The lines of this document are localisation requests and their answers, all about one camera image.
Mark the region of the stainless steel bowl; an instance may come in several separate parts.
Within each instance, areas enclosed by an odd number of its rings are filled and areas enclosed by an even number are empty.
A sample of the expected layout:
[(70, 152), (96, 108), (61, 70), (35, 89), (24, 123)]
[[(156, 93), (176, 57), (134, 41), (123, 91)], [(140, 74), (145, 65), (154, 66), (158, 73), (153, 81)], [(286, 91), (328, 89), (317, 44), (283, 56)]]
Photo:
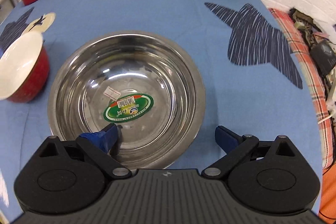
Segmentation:
[(48, 116), (62, 140), (115, 124), (121, 164), (167, 168), (196, 138), (205, 108), (201, 74), (183, 48), (127, 31), (91, 40), (66, 59), (50, 90)]

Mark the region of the red ceramic bowl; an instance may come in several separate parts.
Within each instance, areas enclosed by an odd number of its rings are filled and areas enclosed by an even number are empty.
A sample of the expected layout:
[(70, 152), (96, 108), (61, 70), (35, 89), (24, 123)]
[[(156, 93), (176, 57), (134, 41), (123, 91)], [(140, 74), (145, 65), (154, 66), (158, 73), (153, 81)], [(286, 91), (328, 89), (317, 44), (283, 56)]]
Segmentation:
[(23, 34), (1, 57), (1, 100), (30, 102), (44, 87), (49, 72), (43, 35), (37, 31)]

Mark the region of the orange cushion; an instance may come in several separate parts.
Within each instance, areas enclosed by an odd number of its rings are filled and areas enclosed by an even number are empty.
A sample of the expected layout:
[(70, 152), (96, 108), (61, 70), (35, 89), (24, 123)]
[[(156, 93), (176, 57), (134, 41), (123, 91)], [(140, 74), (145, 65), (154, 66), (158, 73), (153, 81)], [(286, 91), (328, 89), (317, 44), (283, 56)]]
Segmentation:
[(322, 175), (322, 194), (318, 216), (326, 223), (336, 219), (336, 166), (332, 165)]

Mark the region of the black box device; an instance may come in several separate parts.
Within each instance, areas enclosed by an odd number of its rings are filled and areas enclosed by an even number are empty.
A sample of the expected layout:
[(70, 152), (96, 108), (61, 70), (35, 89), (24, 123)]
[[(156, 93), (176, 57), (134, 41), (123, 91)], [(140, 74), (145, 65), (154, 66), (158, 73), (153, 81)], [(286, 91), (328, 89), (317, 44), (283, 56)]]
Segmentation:
[(323, 76), (327, 76), (334, 69), (336, 64), (335, 53), (326, 40), (315, 45), (310, 50), (310, 55)]

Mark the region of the plaid cloth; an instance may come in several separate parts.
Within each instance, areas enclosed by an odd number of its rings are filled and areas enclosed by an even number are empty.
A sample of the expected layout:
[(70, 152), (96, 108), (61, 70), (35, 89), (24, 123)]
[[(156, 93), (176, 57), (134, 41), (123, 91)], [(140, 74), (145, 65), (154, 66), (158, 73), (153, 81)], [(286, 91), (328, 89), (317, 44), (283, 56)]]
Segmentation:
[[(295, 28), (289, 14), (274, 8), (270, 8), (269, 11), (284, 32), (289, 46), (298, 60), (313, 101), (316, 117), (320, 121), (326, 118), (329, 112), (325, 98), (325, 86), (311, 58), (309, 48), (299, 30)], [(331, 118), (319, 124), (318, 129), (322, 147), (322, 167), (328, 169), (334, 162), (334, 130)]]

